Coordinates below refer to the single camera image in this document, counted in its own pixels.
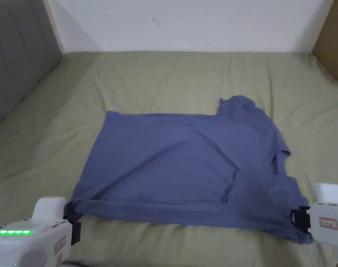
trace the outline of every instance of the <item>led indicator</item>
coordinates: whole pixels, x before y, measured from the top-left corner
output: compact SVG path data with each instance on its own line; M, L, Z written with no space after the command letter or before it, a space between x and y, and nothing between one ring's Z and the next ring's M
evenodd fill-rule
M29 230L9 230L9 231L5 231L2 230L0 231L0 235L30 235L31 233L33 233L33 231L29 231Z

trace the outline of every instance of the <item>headboard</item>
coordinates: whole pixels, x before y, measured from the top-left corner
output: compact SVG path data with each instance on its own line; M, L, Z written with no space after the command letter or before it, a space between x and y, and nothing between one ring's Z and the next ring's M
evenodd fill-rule
M0 123L61 57L43 0L0 0Z

